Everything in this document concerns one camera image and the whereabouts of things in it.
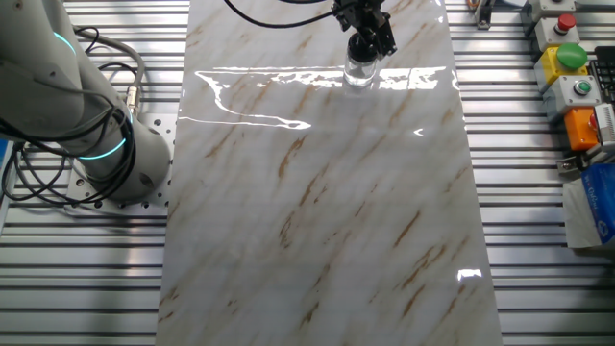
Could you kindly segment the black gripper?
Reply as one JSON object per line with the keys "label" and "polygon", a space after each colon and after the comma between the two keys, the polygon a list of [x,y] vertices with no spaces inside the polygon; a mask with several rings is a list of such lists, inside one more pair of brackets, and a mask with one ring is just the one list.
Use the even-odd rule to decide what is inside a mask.
{"label": "black gripper", "polygon": [[392,56],[397,51],[397,45],[390,24],[390,14],[382,10],[384,0],[356,0],[351,11],[338,12],[334,17],[343,32],[354,28],[357,31],[362,25],[377,25],[375,36],[380,58]]}

